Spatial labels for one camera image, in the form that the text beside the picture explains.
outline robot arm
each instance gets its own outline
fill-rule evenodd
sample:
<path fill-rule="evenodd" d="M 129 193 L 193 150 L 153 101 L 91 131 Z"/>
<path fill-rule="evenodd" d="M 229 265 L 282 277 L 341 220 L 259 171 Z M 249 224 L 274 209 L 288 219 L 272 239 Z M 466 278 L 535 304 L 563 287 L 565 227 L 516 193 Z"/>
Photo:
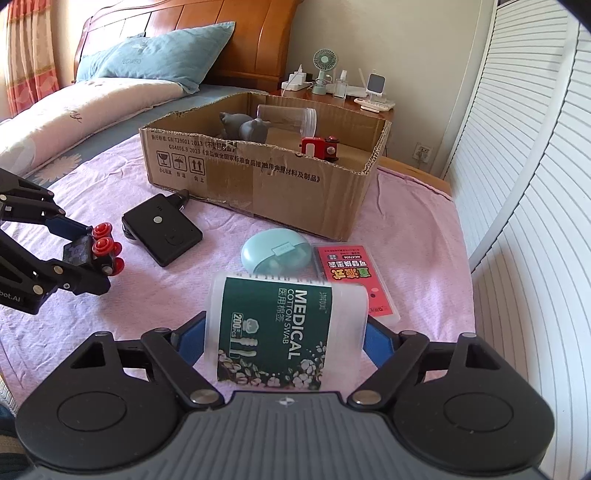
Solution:
<path fill-rule="evenodd" d="M 58 288 L 74 295 L 109 291 L 108 276 L 123 270 L 121 244 L 111 237 L 112 227 L 95 228 L 66 217 L 53 193 L 0 168 L 0 225 L 20 222 L 45 225 L 70 243 L 62 260 L 39 260 L 0 230 L 0 304 L 37 314 Z"/>

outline gray toy animal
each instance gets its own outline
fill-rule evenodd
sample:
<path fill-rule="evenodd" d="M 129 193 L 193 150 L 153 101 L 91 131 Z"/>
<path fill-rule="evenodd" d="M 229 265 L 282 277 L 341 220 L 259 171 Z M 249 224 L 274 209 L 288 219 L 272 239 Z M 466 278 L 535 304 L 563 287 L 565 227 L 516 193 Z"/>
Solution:
<path fill-rule="evenodd" d="M 260 118 L 253 119 L 244 113 L 220 113 L 225 140 L 244 140 L 245 142 L 266 143 L 271 122 Z"/>

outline light blue earbuds case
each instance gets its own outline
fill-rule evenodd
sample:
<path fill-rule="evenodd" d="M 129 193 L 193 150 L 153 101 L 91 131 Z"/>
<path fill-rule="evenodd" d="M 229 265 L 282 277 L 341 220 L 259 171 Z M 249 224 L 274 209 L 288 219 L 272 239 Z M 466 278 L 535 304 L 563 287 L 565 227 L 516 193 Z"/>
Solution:
<path fill-rule="evenodd" d="M 272 228 L 250 237 L 241 257 L 250 274 L 294 275 L 310 263 L 312 247 L 293 230 Z"/>

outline red package label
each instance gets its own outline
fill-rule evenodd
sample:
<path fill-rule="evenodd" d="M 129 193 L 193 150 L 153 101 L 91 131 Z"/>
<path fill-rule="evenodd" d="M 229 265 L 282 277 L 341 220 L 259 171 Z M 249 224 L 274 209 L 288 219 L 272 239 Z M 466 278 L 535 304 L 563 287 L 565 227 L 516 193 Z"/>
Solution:
<path fill-rule="evenodd" d="M 392 315 L 374 265 L 361 245 L 316 247 L 324 276 L 331 282 L 359 283 L 368 291 L 369 314 L 373 317 Z"/>

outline wooden headboard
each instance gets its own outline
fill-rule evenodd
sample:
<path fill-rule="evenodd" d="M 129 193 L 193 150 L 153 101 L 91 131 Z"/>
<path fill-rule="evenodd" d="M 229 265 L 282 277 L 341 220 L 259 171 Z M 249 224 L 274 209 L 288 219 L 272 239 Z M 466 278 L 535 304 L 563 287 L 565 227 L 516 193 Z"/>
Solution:
<path fill-rule="evenodd" d="M 122 0 L 99 10 L 82 31 L 82 55 L 143 31 L 147 37 L 181 28 L 235 21 L 236 29 L 204 83 L 277 90 L 285 75 L 291 22 L 303 0 Z"/>

